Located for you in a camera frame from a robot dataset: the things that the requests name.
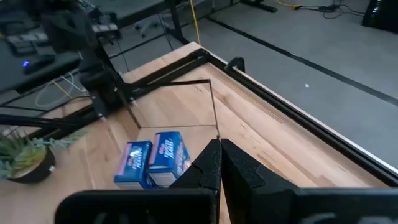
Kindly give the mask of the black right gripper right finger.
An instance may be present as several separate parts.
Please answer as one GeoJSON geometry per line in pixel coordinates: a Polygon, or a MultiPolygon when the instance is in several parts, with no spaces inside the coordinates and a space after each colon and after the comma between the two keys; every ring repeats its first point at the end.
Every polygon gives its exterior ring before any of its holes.
{"type": "Polygon", "coordinates": [[[221,140],[221,179],[232,224],[289,224],[298,187],[229,139],[221,140]]]}

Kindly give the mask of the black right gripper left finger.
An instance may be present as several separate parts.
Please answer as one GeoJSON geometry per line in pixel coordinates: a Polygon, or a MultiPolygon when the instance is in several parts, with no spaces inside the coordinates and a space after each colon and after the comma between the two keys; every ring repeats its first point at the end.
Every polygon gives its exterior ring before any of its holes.
{"type": "Polygon", "coordinates": [[[221,188],[221,143],[212,139],[170,188],[221,188]]]}

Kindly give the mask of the blue Frosted Flakes cereal box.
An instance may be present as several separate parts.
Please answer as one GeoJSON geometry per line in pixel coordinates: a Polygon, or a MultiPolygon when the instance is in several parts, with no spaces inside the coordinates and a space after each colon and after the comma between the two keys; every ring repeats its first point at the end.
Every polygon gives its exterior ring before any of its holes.
{"type": "Polygon", "coordinates": [[[129,141],[122,153],[114,175],[114,183],[125,190],[153,189],[152,179],[147,174],[151,141],[129,141]]]}
{"type": "Polygon", "coordinates": [[[155,134],[147,172],[158,187],[172,185],[190,167],[189,152],[178,131],[155,134]]]}

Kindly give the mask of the wooden shelf with black legs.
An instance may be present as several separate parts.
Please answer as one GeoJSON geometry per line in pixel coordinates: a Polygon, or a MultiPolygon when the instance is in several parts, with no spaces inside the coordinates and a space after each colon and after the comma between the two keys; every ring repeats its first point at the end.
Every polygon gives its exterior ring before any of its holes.
{"type": "Polygon", "coordinates": [[[191,163],[209,141],[219,135],[215,99],[209,79],[153,84],[154,91],[134,101],[131,111],[137,119],[137,138],[151,141],[159,132],[178,131],[191,163]]]}

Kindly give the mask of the black table clamp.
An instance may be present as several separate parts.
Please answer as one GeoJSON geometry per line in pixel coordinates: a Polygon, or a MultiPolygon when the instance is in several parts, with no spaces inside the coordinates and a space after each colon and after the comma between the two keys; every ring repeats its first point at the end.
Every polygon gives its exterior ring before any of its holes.
{"type": "Polygon", "coordinates": [[[232,70],[233,68],[237,68],[242,72],[246,72],[245,61],[242,57],[235,57],[230,60],[224,67],[225,70],[232,70]]]}

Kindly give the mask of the dark office desk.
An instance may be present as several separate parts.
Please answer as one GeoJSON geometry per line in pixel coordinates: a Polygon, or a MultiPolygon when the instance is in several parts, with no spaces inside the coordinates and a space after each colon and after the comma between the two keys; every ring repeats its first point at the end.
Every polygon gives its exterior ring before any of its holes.
{"type": "Polygon", "coordinates": [[[172,26],[166,29],[176,39],[183,39],[178,8],[195,7],[195,2],[211,2],[211,11],[217,12],[217,0],[87,0],[94,4],[94,8],[103,14],[114,13],[119,28],[127,27],[138,22],[148,21],[150,18],[162,18],[167,11],[171,16],[172,26]]]}

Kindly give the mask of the spiky potted plant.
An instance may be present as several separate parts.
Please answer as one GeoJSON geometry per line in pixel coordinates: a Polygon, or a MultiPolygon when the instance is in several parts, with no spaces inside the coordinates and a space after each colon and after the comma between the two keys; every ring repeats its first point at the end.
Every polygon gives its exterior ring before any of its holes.
{"type": "Polygon", "coordinates": [[[85,135],[76,131],[60,139],[28,138],[18,131],[0,134],[0,179],[18,184],[35,184],[54,170],[54,150],[68,149],[85,135]]]}

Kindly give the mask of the black computer mouse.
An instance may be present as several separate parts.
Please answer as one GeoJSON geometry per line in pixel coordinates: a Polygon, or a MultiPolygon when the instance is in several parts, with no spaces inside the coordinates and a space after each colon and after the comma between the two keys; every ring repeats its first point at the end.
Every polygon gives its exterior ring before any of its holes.
{"type": "Polygon", "coordinates": [[[37,72],[38,70],[50,65],[55,61],[55,56],[50,54],[39,55],[35,58],[25,60],[22,63],[23,73],[25,75],[37,72]]]}

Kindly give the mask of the grey desk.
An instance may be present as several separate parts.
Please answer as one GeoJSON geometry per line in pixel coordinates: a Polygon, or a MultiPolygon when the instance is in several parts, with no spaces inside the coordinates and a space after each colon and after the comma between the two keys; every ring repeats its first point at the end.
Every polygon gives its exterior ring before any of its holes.
{"type": "Polygon", "coordinates": [[[25,61],[35,60],[44,54],[54,54],[53,50],[48,47],[40,49],[39,52],[40,54],[15,57],[7,44],[0,41],[0,93],[9,90],[16,90],[19,93],[26,92],[61,75],[66,75],[76,69],[81,61],[77,53],[57,54],[52,64],[26,75],[23,67],[25,61]]]}

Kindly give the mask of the black keyboard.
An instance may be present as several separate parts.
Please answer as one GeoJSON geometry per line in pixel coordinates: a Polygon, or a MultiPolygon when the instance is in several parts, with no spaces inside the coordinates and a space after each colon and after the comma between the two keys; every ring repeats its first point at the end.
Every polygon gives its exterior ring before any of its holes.
{"type": "Polygon", "coordinates": [[[10,35],[5,38],[5,42],[11,53],[16,57],[36,54],[37,47],[48,47],[51,45],[47,35],[42,32],[10,35]]]}

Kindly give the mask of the black computer tower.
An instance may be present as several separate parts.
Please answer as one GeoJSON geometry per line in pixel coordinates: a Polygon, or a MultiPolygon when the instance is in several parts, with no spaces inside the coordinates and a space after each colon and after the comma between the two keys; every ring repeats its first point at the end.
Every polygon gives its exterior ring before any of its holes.
{"type": "Polygon", "coordinates": [[[370,0],[362,25],[398,34],[398,0],[370,0]]]}

